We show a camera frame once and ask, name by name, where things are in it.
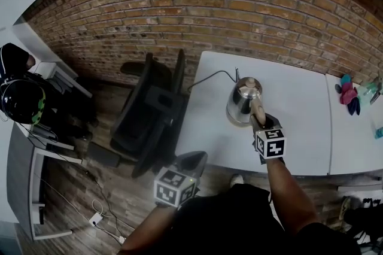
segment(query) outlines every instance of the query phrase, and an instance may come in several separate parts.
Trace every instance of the white desk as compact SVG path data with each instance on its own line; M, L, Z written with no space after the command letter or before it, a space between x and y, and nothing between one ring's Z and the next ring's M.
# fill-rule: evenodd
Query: white desk
M65 73L65 71L61 69L56 62L40 62L35 70L35 73L40 74L45 80L57 77L69 88L75 87L88 98L92 97L92 94L88 90L79 85L72 77Z
M332 117L332 159L330 174L348 174L383 169L383 138L375 139L383 127L383 98L361 108L360 116L348 113L339 102L335 84L341 80L326 75Z
M45 206L39 202L40 178L44 157L82 163L81 159L58 155L37 147L14 124L8 150L7 200L25 234L33 241L72 234L72 230L64 230L48 235L37 235L35 233L34 224L39 223L39 208Z
M330 106L323 74L250 57L205 51L196 78L216 71L254 77L263 87L265 111L278 118L287 137L289 170L294 175L327 175L330 165ZM191 91L175 154L203 150L208 163L266 172L252 146L253 130L238 128L226 117L233 81L219 73Z

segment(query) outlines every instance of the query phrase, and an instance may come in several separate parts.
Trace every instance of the fiducial marker cube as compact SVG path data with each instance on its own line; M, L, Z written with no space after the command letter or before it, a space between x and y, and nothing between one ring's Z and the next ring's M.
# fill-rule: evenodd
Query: fiducial marker cube
M194 196L197 180L163 167L154 180L154 198L179 207Z
M256 132L256 150L264 159L279 158L286 155L286 137L282 129Z

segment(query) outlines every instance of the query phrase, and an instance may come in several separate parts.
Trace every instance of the brick wall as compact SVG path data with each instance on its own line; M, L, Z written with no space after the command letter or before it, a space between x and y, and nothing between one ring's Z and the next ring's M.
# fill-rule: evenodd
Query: brick wall
M383 0L36 0L24 18L75 71L119 83L147 52L186 84L204 50L282 62L361 83L383 67Z

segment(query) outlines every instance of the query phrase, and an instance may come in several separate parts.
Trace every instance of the black office chair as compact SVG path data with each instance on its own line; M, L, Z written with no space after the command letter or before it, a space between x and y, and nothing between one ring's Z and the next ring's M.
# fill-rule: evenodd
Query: black office chair
M140 76L128 96L120 117L111 129L110 145L136 161L132 176L138 177L161 158L159 142L167 136L180 116L184 98L180 95L185 69L185 55L178 53L175 72L155 61L151 53L145 63L127 62L121 72Z

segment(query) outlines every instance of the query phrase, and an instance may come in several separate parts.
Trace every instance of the pink object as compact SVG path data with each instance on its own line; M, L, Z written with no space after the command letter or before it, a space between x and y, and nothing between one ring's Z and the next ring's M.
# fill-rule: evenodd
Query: pink object
M346 92L343 92L343 86L342 86L342 95L341 95L341 104L348 105L353 98L358 96L358 93L356 93L356 90L352 88L352 83L349 83L351 85L351 88L347 90Z
M342 94L352 89L352 83L344 83L342 86Z

